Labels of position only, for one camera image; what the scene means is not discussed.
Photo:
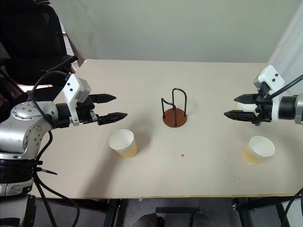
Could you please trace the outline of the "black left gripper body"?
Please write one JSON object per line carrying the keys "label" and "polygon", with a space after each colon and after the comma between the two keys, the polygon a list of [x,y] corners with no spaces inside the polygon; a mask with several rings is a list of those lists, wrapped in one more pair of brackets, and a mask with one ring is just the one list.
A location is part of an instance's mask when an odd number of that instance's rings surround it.
{"label": "black left gripper body", "polygon": [[95,108],[94,103],[96,102],[97,95],[89,95],[83,103],[76,103],[76,112],[80,123],[87,124],[98,120],[97,115],[93,111]]}

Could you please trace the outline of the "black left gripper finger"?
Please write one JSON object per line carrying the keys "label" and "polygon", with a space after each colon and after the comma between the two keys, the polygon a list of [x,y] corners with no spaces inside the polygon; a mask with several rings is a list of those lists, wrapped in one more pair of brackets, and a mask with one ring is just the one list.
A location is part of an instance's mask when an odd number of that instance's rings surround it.
{"label": "black left gripper finger", "polygon": [[120,113],[120,112],[109,113],[104,116],[98,116],[97,123],[98,125],[111,124],[124,119],[126,116],[127,116],[126,113]]}
{"label": "black left gripper finger", "polygon": [[116,97],[113,95],[110,95],[110,94],[93,94],[93,95],[91,95],[91,101],[93,103],[97,103],[97,104],[107,103],[107,102],[113,101],[115,99],[116,99]]}

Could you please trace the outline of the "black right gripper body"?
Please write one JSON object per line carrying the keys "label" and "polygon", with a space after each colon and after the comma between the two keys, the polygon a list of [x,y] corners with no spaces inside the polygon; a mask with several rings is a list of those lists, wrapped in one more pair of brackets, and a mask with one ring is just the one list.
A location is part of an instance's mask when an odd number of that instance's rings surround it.
{"label": "black right gripper body", "polygon": [[254,117],[253,124],[256,126],[260,126],[262,122],[272,121],[273,101],[269,98],[269,91],[269,87],[260,87],[258,93],[254,95],[253,101],[257,106],[255,111],[258,115]]}

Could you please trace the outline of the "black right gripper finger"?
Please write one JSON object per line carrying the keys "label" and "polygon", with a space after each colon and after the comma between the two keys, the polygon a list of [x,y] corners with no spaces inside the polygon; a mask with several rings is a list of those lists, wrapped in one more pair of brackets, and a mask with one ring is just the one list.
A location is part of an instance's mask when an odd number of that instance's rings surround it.
{"label": "black right gripper finger", "polygon": [[224,116],[235,121],[250,122],[252,124],[256,123],[257,118],[253,112],[246,112],[242,110],[230,110],[225,112]]}
{"label": "black right gripper finger", "polygon": [[243,94],[234,99],[235,102],[242,104],[255,104],[257,99],[257,94]]}

